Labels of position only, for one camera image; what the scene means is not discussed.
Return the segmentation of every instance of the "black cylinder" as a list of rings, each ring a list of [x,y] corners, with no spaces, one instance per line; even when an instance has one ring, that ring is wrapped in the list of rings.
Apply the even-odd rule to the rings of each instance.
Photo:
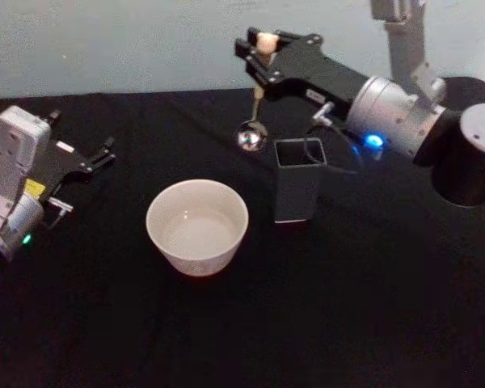
[[[450,140],[460,132],[461,117],[461,112],[445,109],[420,146],[413,163],[420,167],[438,164],[449,148]]]
[[[432,171],[433,187],[448,201],[461,206],[485,202],[485,104],[467,109],[460,130]]]

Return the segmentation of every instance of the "spoon handle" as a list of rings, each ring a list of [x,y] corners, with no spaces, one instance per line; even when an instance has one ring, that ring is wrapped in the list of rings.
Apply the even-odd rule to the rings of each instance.
[[[257,121],[259,116],[260,99],[255,99],[253,102],[253,109],[251,110],[251,121]]]

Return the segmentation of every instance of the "metal spoon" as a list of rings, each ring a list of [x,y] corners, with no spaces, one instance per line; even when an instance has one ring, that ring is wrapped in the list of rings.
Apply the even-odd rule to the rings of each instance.
[[[266,127],[257,120],[260,101],[260,99],[255,99],[251,120],[242,123],[237,130],[237,144],[248,152],[260,151],[268,141]]]

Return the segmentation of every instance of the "black table surface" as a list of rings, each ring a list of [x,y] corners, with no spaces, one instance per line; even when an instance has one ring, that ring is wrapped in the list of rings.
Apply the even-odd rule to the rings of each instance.
[[[63,111],[57,137],[118,160],[62,200],[0,279],[0,387],[485,386],[485,205],[442,200],[430,170],[386,152],[357,176],[326,174],[303,227],[273,223],[272,148],[244,154],[233,132],[251,91],[0,100]],[[449,82],[447,106],[485,102]],[[266,103],[274,138],[301,137],[314,109]],[[320,133],[333,163],[342,142]],[[223,272],[180,275],[145,230],[150,202],[184,179],[215,179],[246,201],[250,226]]]

